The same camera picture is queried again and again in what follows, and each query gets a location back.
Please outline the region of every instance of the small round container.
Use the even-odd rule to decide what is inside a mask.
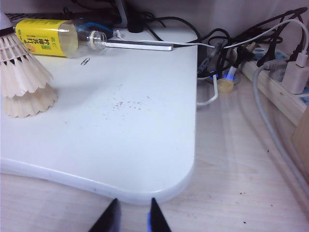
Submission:
[[[217,83],[218,83],[218,91],[220,93],[229,93],[233,91],[233,88],[234,88],[233,81],[222,78],[222,79],[219,79]]]

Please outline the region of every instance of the plastic bottle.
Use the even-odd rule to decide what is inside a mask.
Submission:
[[[107,41],[105,33],[75,27],[71,20],[25,19],[15,30],[21,42],[38,55],[71,58],[80,56],[83,47],[103,50]]]

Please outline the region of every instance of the white cable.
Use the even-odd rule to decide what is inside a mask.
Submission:
[[[120,32],[120,30],[116,30],[115,35],[116,35],[116,37],[117,37],[118,39],[120,39],[120,40],[123,40],[123,41],[124,41],[124,39],[123,39],[123,38],[122,38],[122,36],[121,36],[121,32]]]
[[[208,101],[197,102],[197,106],[208,105],[218,98],[217,75],[216,74],[213,75],[212,78],[213,78],[214,96],[212,98],[210,98]]]
[[[138,40],[137,42],[167,43],[167,44],[176,44],[176,45],[183,45],[183,46],[201,45],[201,46],[214,48],[214,46],[211,46],[205,43],[179,43],[179,42],[172,42],[172,41],[157,41],[157,40]]]
[[[297,23],[299,24],[302,29],[304,30],[305,32],[305,35],[306,35],[306,43],[305,43],[305,47],[302,51],[302,53],[306,53],[307,52],[307,49],[308,49],[308,43],[309,43],[309,32],[308,32],[308,29],[306,28],[306,26],[296,20],[296,19],[288,19],[288,20],[285,20],[285,21],[282,21],[281,23],[273,26],[271,29],[267,30],[267,31],[264,31],[263,33],[249,39],[249,40],[246,40],[246,41],[243,41],[243,42],[240,42],[240,43],[236,43],[236,44],[233,44],[233,45],[230,45],[230,46],[225,46],[224,49],[228,49],[228,48],[232,48],[232,47],[237,47],[239,45],[242,45],[242,44],[245,44],[245,43],[248,43],[248,42],[251,42],[253,40],[256,40],[258,38],[260,38],[261,36],[273,31],[273,29],[276,29],[277,27],[283,25],[283,24],[286,24],[286,23],[290,23],[290,22],[294,22],[294,23]],[[184,46],[193,46],[193,45],[201,45],[201,46],[206,46],[206,47],[210,47],[210,48],[214,48],[214,46],[211,46],[209,44],[205,44],[205,43],[178,43],[178,42],[172,42],[172,41],[153,41],[153,40],[140,40],[139,42],[153,42],[153,43],[167,43],[167,44],[177,44],[177,45],[184,45]]]
[[[306,35],[306,42],[305,42],[305,47],[304,47],[304,49],[303,49],[303,52],[306,52],[307,49],[308,49],[308,43],[309,43],[309,32],[308,32],[307,27],[306,27],[302,22],[300,22],[300,21],[298,21],[298,20],[296,20],[296,19],[288,19],[288,20],[282,21],[281,23],[279,23],[279,24],[273,26],[271,29],[269,29],[269,30],[267,30],[267,31],[264,31],[263,33],[261,33],[261,34],[255,36],[255,37],[253,37],[253,38],[251,38],[251,39],[249,39],[249,40],[246,40],[246,41],[243,41],[243,42],[240,42],[240,43],[236,43],[236,44],[233,44],[233,45],[230,45],[230,46],[226,46],[226,47],[224,47],[224,48],[228,49],[228,48],[236,47],[236,46],[238,46],[238,45],[245,44],[245,43],[247,43],[247,42],[251,42],[252,40],[255,40],[255,39],[257,39],[257,38],[260,38],[261,36],[263,36],[263,35],[269,33],[269,32],[272,31],[273,29],[276,29],[277,27],[279,27],[279,26],[281,26],[281,25],[283,25],[283,24],[289,23],[289,22],[294,22],[294,23],[299,24],[299,25],[302,27],[302,29],[304,30],[305,35]]]

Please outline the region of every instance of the white plug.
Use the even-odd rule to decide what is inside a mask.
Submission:
[[[116,35],[116,37],[117,37],[118,39],[120,39],[120,40],[124,40],[124,39],[122,38],[122,36],[121,36],[121,32],[120,32],[120,30],[116,30],[115,35]]]
[[[309,79],[308,55],[298,53],[297,60],[288,62],[282,86],[292,94],[301,94]]]

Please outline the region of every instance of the gray cable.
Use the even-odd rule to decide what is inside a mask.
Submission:
[[[261,99],[259,97],[259,90],[257,87],[257,79],[258,76],[260,74],[260,72],[263,69],[273,69],[275,66],[281,64],[282,61],[281,60],[272,60],[272,61],[268,61],[265,62],[264,65],[262,65],[261,67],[259,67],[253,75],[253,93],[254,93],[254,98],[255,98],[255,102],[257,105],[257,108],[260,112],[260,115],[268,129],[268,132],[270,133],[270,136],[272,138],[272,140],[274,141],[274,144],[276,145],[277,149],[279,150],[281,156],[283,157],[283,159],[285,160],[286,164],[289,166],[289,168],[291,169],[291,171],[293,172],[293,174],[295,175],[295,177],[297,178],[297,180],[299,181],[301,187],[303,188],[303,190],[305,191],[305,193],[307,194],[307,196],[309,197],[309,186],[308,183],[306,182],[306,180],[304,179],[304,177],[302,176],[302,174],[299,172],[299,170],[297,169],[297,167],[294,165],[293,161],[291,160],[291,158],[289,157],[289,155],[287,154],[287,152],[285,151],[285,149],[283,148],[279,138],[277,137],[277,134],[274,130],[274,128],[272,127],[269,119],[266,116],[266,113],[263,109],[262,103],[261,103]]]

